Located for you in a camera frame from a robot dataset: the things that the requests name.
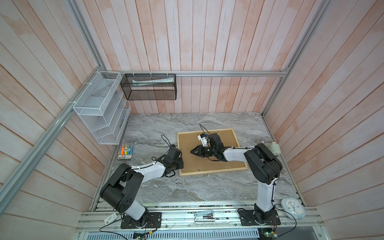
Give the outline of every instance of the robotic arm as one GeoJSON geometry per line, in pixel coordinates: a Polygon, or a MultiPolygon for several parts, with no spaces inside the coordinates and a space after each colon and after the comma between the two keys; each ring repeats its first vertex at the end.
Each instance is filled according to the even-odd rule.
{"type": "Polygon", "coordinates": [[[143,182],[157,177],[173,177],[176,169],[184,167],[181,151],[171,145],[168,152],[153,163],[131,167],[121,164],[100,191],[100,197],[115,208],[119,213],[128,215],[123,219],[121,228],[136,228],[144,226],[148,220],[155,226],[161,219],[161,213],[151,212],[135,200],[137,191],[143,182]]]}
{"type": "Polygon", "coordinates": [[[191,153],[199,157],[216,157],[218,161],[247,162],[253,175],[258,181],[257,202],[253,213],[258,224],[269,223],[268,219],[275,212],[273,198],[275,182],[283,169],[281,162],[262,143],[255,147],[235,148],[224,147],[217,133],[201,134],[198,139],[202,142],[191,153]]]}

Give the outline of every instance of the alarm clock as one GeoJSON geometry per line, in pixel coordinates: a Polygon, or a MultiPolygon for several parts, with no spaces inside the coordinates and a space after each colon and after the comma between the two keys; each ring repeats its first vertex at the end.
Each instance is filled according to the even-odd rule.
{"type": "Polygon", "coordinates": [[[281,200],[281,206],[283,207],[284,211],[289,212],[285,213],[289,218],[293,219],[302,219],[305,217],[305,209],[303,205],[299,202],[299,200],[293,198],[293,197],[286,197],[281,200]]]}

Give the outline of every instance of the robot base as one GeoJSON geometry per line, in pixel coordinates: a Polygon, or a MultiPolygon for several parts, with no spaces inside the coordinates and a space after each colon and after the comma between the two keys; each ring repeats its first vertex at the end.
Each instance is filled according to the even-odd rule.
{"type": "MultiPolygon", "coordinates": [[[[242,226],[258,226],[259,224],[255,220],[255,210],[239,210],[240,221],[242,226]]],[[[280,218],[278,217],[276,209],[273,209],[272,214],[264,221],[265,225],[281,225],[280,218]]]]}
{"type": "MultiPolygon", "coordinates": [[[[122,219],[121,222],[121,229],[137,229],[138,227],[135,225],[137,221],[135,221],[133,218],[130,216],[125,216],[122,219]]],[[[147,223],[148,227],[147,228],[160,228],[161,226],[161,212],[149,212],[148,217],[147,217],[147,223]]]]}

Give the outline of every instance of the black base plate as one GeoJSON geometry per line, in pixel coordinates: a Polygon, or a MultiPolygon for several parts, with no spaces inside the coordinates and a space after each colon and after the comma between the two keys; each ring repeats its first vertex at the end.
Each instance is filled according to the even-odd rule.
{"type": "MultiPolygon", "coordinates": [[[[149,212],[148,213],[148,228],[160,228],[161,225],[161,212],[149,212]]],[[[133,219],[130,216],[126,216],[122,219],[121,229],[137,229],[133,224],[133,219]]]]}
{"type": "MultiPolygon", "coordinates": [[[[240,221],[241,221],[242,226],[258,226],[258,225],[260,225],[254,220],[255,217],[253,215],[253,212],[254,212],[254,210],[239,210],[239,213],[241,216],[247,216],[248,217],[248,220],[246,217],[244,217],[243,219],[240,217],[240,221]]],[[[274,226],[275,221],[276,221],[276,225],[281,225],[280,218],[276,217],[276,216],[278,216],[278,214],[277,214],[277,211],[275,209],[273,211],[272,215],[269,218],[267,218],[267,220],[265,221],[266,225],[274,226]]]]}

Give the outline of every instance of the green thread spool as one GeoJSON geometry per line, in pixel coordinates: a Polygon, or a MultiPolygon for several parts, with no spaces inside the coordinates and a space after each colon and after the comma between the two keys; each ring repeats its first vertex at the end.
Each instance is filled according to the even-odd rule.
{"type": "Polygon", "coordinates": [[[278,143],[272,142],[271,146],[269,146],[269,150],[275,155],[279,156],[281,154],[281,149],[278,143]]]}

